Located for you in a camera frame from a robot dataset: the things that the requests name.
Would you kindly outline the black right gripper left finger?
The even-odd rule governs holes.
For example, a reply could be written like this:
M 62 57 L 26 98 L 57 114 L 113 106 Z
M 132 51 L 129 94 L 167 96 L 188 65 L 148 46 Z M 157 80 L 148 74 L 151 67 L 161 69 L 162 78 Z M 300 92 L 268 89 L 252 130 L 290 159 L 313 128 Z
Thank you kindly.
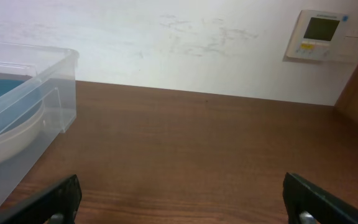
M 0 213 L 0 224 L 75 222 L 82 199 L 77 175 L 70 175 Z

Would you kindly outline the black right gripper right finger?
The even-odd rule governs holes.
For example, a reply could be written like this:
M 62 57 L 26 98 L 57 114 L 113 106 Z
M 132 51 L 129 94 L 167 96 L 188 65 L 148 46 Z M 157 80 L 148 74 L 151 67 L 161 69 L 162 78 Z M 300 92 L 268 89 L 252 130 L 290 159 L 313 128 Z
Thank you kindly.
M 283 201 L 289 224 L 358 224 L 358 209 L 295 173 L 286 173 Z

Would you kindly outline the cream plastic bowl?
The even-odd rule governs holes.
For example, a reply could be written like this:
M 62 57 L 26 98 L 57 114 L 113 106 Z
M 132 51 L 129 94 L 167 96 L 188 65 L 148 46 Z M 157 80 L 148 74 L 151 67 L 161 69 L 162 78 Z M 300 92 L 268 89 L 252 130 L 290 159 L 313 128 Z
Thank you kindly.
M 44 103 L 39 102 L 32 109 L 35 108 L 35 113 L 24 122 L 0 134 L 0 163 L 23 151 L 39 135 L 43 126 Z

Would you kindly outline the blue plastic bowl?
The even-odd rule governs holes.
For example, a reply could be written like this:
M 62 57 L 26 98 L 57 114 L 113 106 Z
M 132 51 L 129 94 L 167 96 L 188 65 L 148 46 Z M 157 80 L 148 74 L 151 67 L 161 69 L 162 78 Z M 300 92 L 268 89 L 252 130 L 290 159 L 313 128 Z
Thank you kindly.
M 21 94 L 11 92 L 23 83 L 23 80 L 0 80 L 0 134 L 28 119 L 37 109 L 32 108 L 42 101 L 38 89 Z

